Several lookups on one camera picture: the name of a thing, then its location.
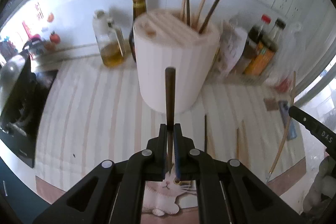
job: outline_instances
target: glass bottle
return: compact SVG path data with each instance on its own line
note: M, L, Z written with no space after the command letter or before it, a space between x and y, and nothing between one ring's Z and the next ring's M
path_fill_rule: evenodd
M250 46L256 46L258 42L261 40L263 35L265 34L265 28L268 26L271 22L271 18L268 15L263 14L261 17L261 21L259 24L254 25L251 30L248 33L248 37L250 40L252 40L255 44Z
M97 10L92 20L101 59L106 67L121 64L125 58L125 45L121 29L103 10Z
M133 24L134 24L135 19L139 15L141 15L145 12L147 12L146 0L133 0ZM131 47L131 52L132 52L133 59L136 62L133 25L132 25L132 29L131 29L131 32L130 32L129 37L128 37L128 41L129 41L129 45Z
M286 23L283 22L280 18L275 21L274 27L267 35L277 46L281 40L282 31L286 27Z

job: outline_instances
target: cat picture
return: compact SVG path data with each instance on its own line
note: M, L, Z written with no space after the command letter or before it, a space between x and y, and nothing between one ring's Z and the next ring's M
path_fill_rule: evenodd
M196 195L196 189L191 182L175 183L175 167L167 173L162 182L147 181L143 195L142 212L152 213L156 216L165 214L174 215L180 207L175 203L176 198L182 194Z

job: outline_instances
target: floor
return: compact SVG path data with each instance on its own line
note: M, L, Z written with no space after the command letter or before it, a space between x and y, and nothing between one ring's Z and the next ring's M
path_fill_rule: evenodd
M302 108L309 115L336 130L336 80L333 79L319 94ZM302 202L319 171L320 162L325 157L325 146L300 125L306 154L307 173L281 198L298 213L302 210Z

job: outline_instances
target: label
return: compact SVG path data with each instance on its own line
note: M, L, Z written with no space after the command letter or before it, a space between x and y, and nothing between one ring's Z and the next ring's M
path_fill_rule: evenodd
M264 46L264 44L261 42L258 43L256 52L257 57L252 59L244 71L246 75L260 75L274 55L274 52Z
M146 7L146 3L144 1L133 2L133 8L144 8Z
M331 134L329 134L325 131L321 132L321 137L324 138L328 143L333 143L333 141L334 141L333 140L334 137Z
M23 154L23 155L25 155L25 156L27 156L27 154L26 153L24 153L21 149L20 149L20 152Z

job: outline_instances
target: cooking oil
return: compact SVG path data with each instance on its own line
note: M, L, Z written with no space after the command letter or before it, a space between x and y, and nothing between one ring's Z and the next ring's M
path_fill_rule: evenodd
M118 45L118 41L107 44L100 50L101 59L106 67L115 67L124 62L124 57Z

